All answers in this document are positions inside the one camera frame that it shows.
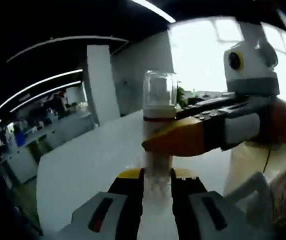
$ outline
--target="cable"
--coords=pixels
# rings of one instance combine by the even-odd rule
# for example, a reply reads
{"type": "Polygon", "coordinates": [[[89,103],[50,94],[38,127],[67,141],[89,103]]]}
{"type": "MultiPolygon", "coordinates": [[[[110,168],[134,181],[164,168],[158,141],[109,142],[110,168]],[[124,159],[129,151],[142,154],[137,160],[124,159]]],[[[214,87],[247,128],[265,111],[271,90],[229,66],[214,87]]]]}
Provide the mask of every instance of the cable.
{"type": "Polygon", "coordinates": [[[268,150],[268,154],[267,154],[266,163],[265,163],[265,166],[264,166],[264,169],[263,169],[263,173],[264,173],[265,170],[266,170],[266,166],[267,166],[268,159],[269,159],[269,156],[270,156],[270,155],[271,155],[271,148],[268,150]]]}

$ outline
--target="table surface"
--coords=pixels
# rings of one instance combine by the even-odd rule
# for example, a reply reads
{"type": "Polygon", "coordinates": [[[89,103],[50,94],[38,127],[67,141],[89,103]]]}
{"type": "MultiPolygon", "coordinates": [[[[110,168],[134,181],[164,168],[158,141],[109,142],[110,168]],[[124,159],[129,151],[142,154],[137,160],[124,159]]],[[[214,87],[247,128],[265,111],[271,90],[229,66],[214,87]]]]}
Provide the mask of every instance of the table surface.
{"type": "MultiPolygon", "coordinates": [[[[138,111],[106,123],[41,158],[37,209],[44,234],[69,224],[73,211],[96,193],[106,192],[120,172],[143,166],[142,118],[138,111]]],[[[229,159],[230,151],[215,149],[201,156],[175,157],[173,167],[193,171],[209,191],[222,194],[229,159]]],[[[171,201],[169,195],[157,208],[143,203],[138,239],[178,239],[171,201]]]]}

